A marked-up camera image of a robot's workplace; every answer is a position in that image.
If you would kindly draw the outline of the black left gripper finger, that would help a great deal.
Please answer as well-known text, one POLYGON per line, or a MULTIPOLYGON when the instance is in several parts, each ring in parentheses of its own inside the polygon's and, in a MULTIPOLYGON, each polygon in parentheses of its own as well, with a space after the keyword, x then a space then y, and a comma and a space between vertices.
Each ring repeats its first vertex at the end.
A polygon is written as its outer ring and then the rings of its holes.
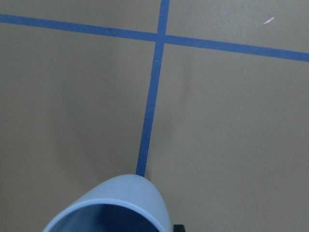
POLYGON ((174 224, 173 232, 185 232, 185 226, 182 224, 174 224))

